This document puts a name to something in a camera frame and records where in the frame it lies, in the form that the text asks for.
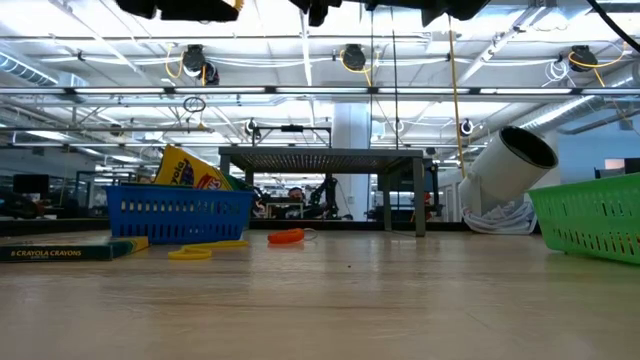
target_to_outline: desk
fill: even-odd
[[[270,147],[221,147],[220,169],[229,173],[231,164],[245,172],[245,181],[253,184],[256,172],[301,174],[377,174],[383,193],[384,228],[391,230],[391,184],[389,175],[411,166],[414,198],[424,198],[424,169],[421,150],[314,149]],[[424,219],[422,201],[414,201],[416,219]],[[416,236],[425,234],[425,222],[416,222]]]

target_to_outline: yellow plastic piece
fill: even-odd
[[[249,246],[245,240],[218,241],[215,243],[185,245],[169,253],[169,260],[206,260],[213,256],[213,249]]]

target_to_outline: white column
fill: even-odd
[[[368,149],[371,141],[369,104],[337,103],[333,111],[331,129],[333,147],[335,149]],[[339,183],[336,188],[336,204],[340,208],[338,215],[351,214],[353,220],[365,221],[370,189],[369,176],[336,174],[334,177]]]

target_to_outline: orange object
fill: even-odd
[[[291,229],[287,231],[278,231],[268,236],[269,244],[284,245],[293,244],[304,239],[304,230]]]

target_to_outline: blue wall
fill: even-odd
[[[564,128],[577,128],[614,113],[613,110],[599,111]],[[632,120],[634,125],[638,123],[638,117]],[[578,135],[558,134],[557,141],[561,181],[565,184],[593,180],[593,168],[604,169],[605,159],[640,157],[640,136],[634,131],[620,130],[617,123]]]

